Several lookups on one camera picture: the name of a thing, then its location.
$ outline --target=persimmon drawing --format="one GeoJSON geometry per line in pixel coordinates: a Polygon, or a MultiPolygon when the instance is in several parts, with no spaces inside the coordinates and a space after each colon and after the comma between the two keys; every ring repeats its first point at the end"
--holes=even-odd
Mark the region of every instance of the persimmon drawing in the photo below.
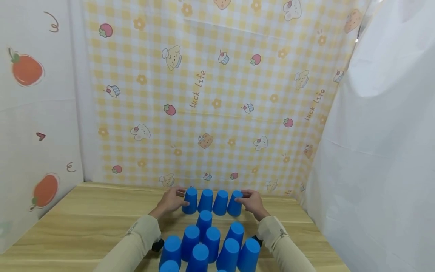
{"type": "Polygon", "coordinates": [[[44,67],[40,62],[26,54],[18,54],[8,48],[12,61],[12,74],[22,87],[38,84],[44,77],[44,67]]]}
{"type": "Polygon", "coordinates": [[[59,188],[59,177],[55,173],[46,174],[33,190],[32,205],[30,211],[36,207],[43,208],[54,199],[59,188]]]}

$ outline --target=cupcake print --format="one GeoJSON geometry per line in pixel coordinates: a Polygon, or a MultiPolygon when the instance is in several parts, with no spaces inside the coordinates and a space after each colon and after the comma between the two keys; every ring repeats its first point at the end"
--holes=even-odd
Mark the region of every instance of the cupcake print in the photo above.
{"type": "Polygon", "coordinates": [[[121,94],[121,91],[116,85],[107,86],[104,91],[107,92],[111,97],[118,97],[118,95],[121,94]]]}
{"type": "Polygon", "coordinates": [[[226,52],[221,51],[221,54],[219,55],[219,58],[217,60],[219,61],[219,63],[226,65],[230,60],[230,57],[227,55],[226,52]]]}
{"type": "Polygon", "coordinates": [[[211,178],[212,178],[212,176],[210,173],[204,173],[204,177],[203,177],[204,180],[209,181],[209,180],[211,180],[211,178]]]}
{"type": "Polygon", "coordinates": [[[241,108],[244,109],[244,111],[248,114],[254,110],[254,106],[252,104],[245,104],[241,108]]]}

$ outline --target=blue plastic cup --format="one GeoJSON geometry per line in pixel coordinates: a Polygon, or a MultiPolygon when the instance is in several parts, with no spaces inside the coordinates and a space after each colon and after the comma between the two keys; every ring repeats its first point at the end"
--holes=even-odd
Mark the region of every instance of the blue plastic cup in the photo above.
{"type": "Polygon", "coordinates": [[[205,189],[202,191],[201,198],[198,204],[198,212],[209,211],[211,212],[211,207],[213,206],[213,191],[210,189],[205,189]]]}
{"type": "Polygon", "coordinates": [[[230,229],[228,230],[225,240],[233,238],[239,243],[239,249],[242,247],[244,228],[240,222],[232,222],[230,229]]]}
{"type": "Polygon", "coordinates": [[[258,255],[260,255],[260,244],[253,238],[247,239],[237,260],[237,268],[239,271],[255,272],[258,255]]]}
{"type": "Polygon", "coordinates": [[[181,267],[181,241],[178,236],[169,236],[164,242],[159,268],[168,260],[175,261],[178,268],[181,267]]]}
{"type": "Polygon", "coordinates": [[[195,188],[187,189],[186,193],[184,194],[184,200],[189,202],[189,205],[181,207],[181,210],[187,215],[194,214],[196,212],[198,191],[195,188]]]}
{"type": "Polygon", "coordinates": [[[165,261],[159,269],[159,272],[179,272],[180,268],[176,261],[168,260],[165,261]]]}
{"type": "Polygon", "coordinates": [[[211,227],[213,215],[211,212],[205,210],[199,213],[198,220],[196,221],[196,226],[199,229],[199,241],[202,242],[205,232],[211,227]]]}
{"type": "Polygon", "coordinates": [[[183,240],[181,241],[181,259],[185,262],[190,260],[193,248],[199,243],[199,229],[191,225],[184,230],[183,240]]]}
{"type": "Polygon", "coordinates": [[[241,191],[234,191],[233,194],[231,195],[231,199],[230,202],[228,202],[228,209],[227,212],[229,215],[237,217],[241,214],[242,212],[242,204],[241,203],[237,203],[235,201],[236,198],[241,198],[243,197],[243,194],[241,191]]]}
{"type": "Polygon", "coordinates": [[[225,215],[227,213],[228,193],[220,190],[217,192],[216,199],[213,204],[213,212],[215,215],[225,215]]]}
{"type": "Polygon", "coordinates": [[[208,263],[213,263],[218,258],[220,242],[221,232],[219,229],[216,227],[209,228],[202,241],[202,243],[208,248],[208,263]]]}
{"type": "Polygon", "coordinates": [[[237,243],[236,240],[233,238],[225,240],[224,246],[222,247],[219,257],[216,261],[216,268],[218,270],[235,272],[239,250],[239,243],[237,243]]]}
{"type": "Polygon", "coordinates": [[[193,248],[186,272],[207,272],[207,269],[208,248],[206,245],[198,244],[193,248]]]}

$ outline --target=flower print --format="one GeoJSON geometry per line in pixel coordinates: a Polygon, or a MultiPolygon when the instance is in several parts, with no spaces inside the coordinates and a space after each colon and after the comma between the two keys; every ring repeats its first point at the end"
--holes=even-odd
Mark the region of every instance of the flower print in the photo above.
{"type": "Polygon", "coordinates": [[[174,150],[174,155],[175,155],[175,156],[178,157],[178,156],[181,156],[181,154],[183,154],[183,152],[181,151],[181,149],[178,149],[178,148],[177,148],[177,149],[174,150]]]}
{"type": "Polygon", "coordinates": [[[213,102],[211,103],[211,105],[215,108],[215,109],[218,109],[218,108],[220,108],[221,107],[221,103],[222,103],[222,101],[220,101],[219,99],[214,99],[213,100],[213,102]]]}
{"type": "Polygon", "coordinates": [[[254,1],[252,1],[251,8],[255,12],[261,10],[261,1],[260,0],[254,0],[254,1]]]}
{"type": "Polygon", "coordinates": [[[183,12],[184,16],[190,17],[192,15],[192,6],[184,3],[181,11],[183,12]]]}
{"type": "Polygon", "coordinates": [[[145,21],[142,18],[137,18],[135,20],[133,20],[134,23],[134,28],[136,28],[137,30],[144,30],[145,28],[145,21]]]}
{"type": "Polygon", "coordinates": [[[326,115],[320,117],[320,124],[326,124],[326,115]]]}
{"type": "Polygon", "coordinates": [[[107,131],[106,128],[99,128],[98,129],[98,134],[101,135],[101,136],[107,136],[107,135],[109,135],[109,132],[107,131]]]}
{"type": "Polygon", "coordinates": [[[257,165],[257,166],[255,166],[254,168],[252,168],[252,171],[251,171],[251,173],[252,174],[255,174],[255,173],[257,173],[258,172],[258,169],[259,169],[259,165],[257,165]]]}
{"type": "Polygon", "coordinates": [[[140,74],[137,76],[136,81],[141,85],[145,85],[147,83],[147,78],[144,75],[140,74]]]}
{"type": "Polygon", "coordinates": [[[227,144],[229,144],[230,146],[236,145],[236,140],[231,138],[231,139],[228,140],[227,144]]]}
{"type": "Polygon", "coordinates": [[[278,50],[278,58],[283,59],[287,56],[287,49],[283,48],[282,50],[278,50]]]}
{"type": "Polygon", "coordinates": [[[137,165],[138,165],[139,167],[144,167],[144,166],[147,165],[147,162],[146,162],[144,159],[142,159],[142,160],[140,160],[140,161],[137,162],[137,165]]]}
{"type": "Polygon", "coordinates": [[[271,95],[271,98],[269,98],[270,101],[272,101],[273,103],[275,103],[276,101],[278,101],[278,96],[276,94],[271,95]]]}
{"type": "Polygon", "coordinates": [[[317,40],[317,43],[318,43],[319,45],[324,45],[324,44],[326,43],[326,36],[321,35],[321,36],[319,37],[319,39],[317,40]]]}

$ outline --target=yellow checkered backdrop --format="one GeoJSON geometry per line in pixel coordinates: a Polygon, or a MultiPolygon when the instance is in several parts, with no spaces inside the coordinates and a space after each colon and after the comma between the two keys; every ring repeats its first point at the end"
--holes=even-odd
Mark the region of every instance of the yellow checkered backdrop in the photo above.
{"type": "Polygon", "coordinates": [[[94,181],[300,197],[368,0],[88,0],[94,181]]]}

